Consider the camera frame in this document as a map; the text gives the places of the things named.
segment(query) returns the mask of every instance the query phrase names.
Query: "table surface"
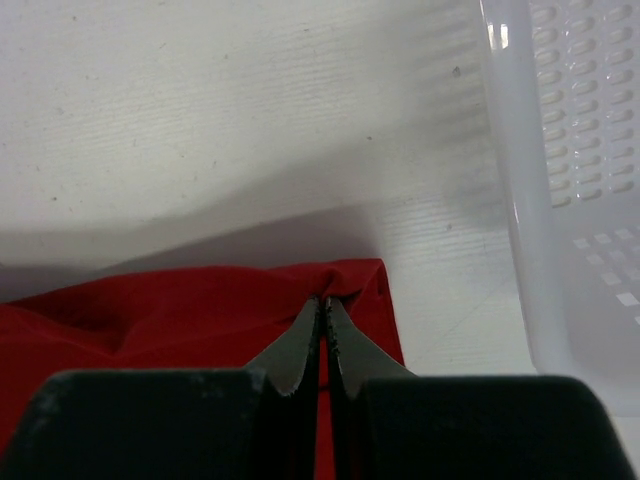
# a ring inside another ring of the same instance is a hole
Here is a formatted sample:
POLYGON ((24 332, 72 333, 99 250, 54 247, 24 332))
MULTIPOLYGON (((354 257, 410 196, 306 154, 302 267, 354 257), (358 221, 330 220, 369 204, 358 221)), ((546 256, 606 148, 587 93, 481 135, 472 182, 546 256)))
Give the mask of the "table surface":
POLYGON ((533 373, 471 3, 4 2, 1 299, 380 256, 409 368, 533 373))

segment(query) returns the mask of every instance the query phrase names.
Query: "red cloth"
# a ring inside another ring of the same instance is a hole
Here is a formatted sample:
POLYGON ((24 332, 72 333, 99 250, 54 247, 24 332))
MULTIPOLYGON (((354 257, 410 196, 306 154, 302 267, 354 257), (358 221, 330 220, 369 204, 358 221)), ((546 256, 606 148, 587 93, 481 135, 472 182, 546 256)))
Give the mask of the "red cloth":
MULTIPOLYGON (((381 260, 140 273, 0 305, 0 452, 29 398, 53 373, 241 366, 287 330, 312 294, 349 297, 354 323, 402 362, 381 260)), ((326 387, 322 352, 320 386, 326 387)), ((316 478, 333 477, 326 388, 319 398, 316 464, 316 478)))

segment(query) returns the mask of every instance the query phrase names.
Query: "black plastic part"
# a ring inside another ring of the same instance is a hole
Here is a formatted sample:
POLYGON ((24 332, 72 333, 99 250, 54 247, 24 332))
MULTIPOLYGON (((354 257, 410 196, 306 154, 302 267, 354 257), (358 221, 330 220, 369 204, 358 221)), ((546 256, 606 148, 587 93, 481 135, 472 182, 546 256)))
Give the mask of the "black plastic part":
POLYGON ((241 370, 58 374, 32 400, 0 477, 283 475, 278 397, 264 373, 241 370))
POLYGON ((371 380, 353 411, 361 478, 635 478, 600 402, 572 379, 371 380))

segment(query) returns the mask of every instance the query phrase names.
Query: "white plastic basket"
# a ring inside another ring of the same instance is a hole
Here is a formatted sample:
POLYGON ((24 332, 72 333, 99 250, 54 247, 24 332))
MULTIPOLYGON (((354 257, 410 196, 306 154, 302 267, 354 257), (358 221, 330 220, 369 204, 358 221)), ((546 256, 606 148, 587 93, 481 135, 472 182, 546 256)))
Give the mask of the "white plastic basket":
POLYGON ((480 5, 534 364, 640 415, 640 2, 480 5))

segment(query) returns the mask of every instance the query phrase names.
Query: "white surface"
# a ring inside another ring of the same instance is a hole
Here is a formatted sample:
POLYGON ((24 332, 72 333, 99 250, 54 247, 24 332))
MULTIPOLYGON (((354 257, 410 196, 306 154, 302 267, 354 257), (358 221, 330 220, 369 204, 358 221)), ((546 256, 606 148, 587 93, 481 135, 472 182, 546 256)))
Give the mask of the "white surface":
POLYGON ((414 371, 533 372, 470 7, 5 2, 0 295, 381 255, 414 371))
POLYGON ((481 4, 490 123, 534 364, 581 378, 615 413, 640 416, 640 5, 481 4))

